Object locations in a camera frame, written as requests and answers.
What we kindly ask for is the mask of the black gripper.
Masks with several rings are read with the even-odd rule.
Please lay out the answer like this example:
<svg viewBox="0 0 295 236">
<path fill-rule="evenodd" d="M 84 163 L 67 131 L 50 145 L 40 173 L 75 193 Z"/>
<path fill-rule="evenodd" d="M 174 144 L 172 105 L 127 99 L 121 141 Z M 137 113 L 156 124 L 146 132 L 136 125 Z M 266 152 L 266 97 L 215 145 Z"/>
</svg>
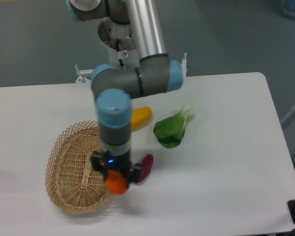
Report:
<svg viewBox="0 0 295 236">
<path fill-rule="evenodd" d="M 110 151 L 101 153 L 95 151 L 90 157 L 92 168 L 103 176 L 104 181 L 107 178 L 108 171 L 112 170 L 126 177 L 127 185 L 137 184 L 140 182 L 143 165 L 140 163 L 132 164 L 130 153 L 128 151 L 122 155 L 112 156 Z"/>
</svg>

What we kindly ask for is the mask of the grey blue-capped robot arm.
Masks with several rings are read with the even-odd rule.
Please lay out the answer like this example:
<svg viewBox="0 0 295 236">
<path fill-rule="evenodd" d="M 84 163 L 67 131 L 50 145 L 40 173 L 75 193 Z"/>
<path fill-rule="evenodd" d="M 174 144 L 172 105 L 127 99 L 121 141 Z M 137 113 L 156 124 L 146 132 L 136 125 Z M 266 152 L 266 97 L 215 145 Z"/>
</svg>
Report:
<svg viewBox="0 0 295 236">
<path fill-rule="evenodd" d="M 101 152 L 91 156 L 91 164 L 104 180 L 115 171 L 126 186 L 138 183 L 143 166 L 131 162 L 131 100 L 178 90 L 185 73 L 166 52 L 155 1 L 69 0 L 66 5 L 75 21 L 110 20 L 107 31 L 117 51 L 121 41 L 134 39 L 137 67 L 102 64 L 91 73 L 101 142 Z"/>
</svg>

